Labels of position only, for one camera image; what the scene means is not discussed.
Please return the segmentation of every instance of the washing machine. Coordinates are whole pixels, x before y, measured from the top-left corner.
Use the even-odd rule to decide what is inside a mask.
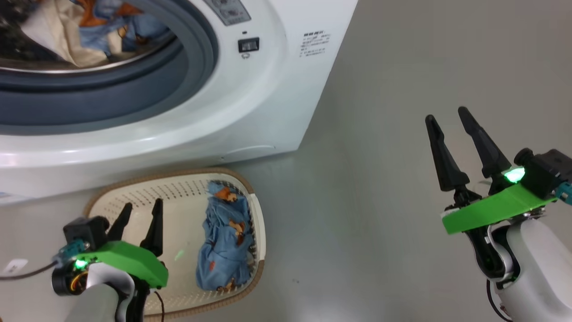
[[[296,150],[357,0],[129,0],[174,34],[83,69],[0,61],[0,203]]]

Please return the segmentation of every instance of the white plastic basket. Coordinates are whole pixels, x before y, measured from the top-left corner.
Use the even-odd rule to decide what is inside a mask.
[[[204,291],[195,281],[198,251],[205,242],[202,223],[206,218],[208,182],[234,187],[248,200],[255,243],[250,280],[228,292]],[[260,204],[250,184],[239,174],[224,168],[207,168],[156,175],[121,182],[103,189],[86,206],[87,217],[103,216],[113,223],[123,206],[131,202],[133,211],[123,240],[135,245],[145,238],[151,223],[154,201],[163,199],[163,255],[169,270],[166,288],[159,291],[165,303],[166,318],[192,315],[238,301],[250,293],[264,269],[266,236]],[[148,320],[160,321],[161,303],[149,296],[145,303]]]

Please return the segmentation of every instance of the control panel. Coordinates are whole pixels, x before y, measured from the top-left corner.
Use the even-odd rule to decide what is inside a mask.
[[[204,0],[225,26],[250,21],[251,17],[240,0]]]

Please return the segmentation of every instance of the gray floor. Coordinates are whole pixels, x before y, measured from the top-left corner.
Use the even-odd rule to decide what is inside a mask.
[[[509,159],[525,146],[572,155],[571,11],[558,0],[362,0],[300,149],[229,166],[263,208],[260,284],[186,321],[499,320],[468,240],[440,223],[452,194],[438,189],[423,118],[435,114],[473,182],[481,165],[459,105]],[[0,263],[45,263],[93,193],[0,209]],[[570,209],[549,210],[543,220],[572,246]],[[47,274],[0,284],[5,322],[62,321],[72,303]]]

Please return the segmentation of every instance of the green plastic part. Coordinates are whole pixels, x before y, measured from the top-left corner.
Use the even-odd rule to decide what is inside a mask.
[[[453,235],[512,218],[554,200],[542,200],[519,183],[443,217],[443,225]]]
[[[165,287],[169,271],[150,251],[124,241],[106,243],[95,252],[82,253],[78,260],[103,262],[146,281],[150,288]]]

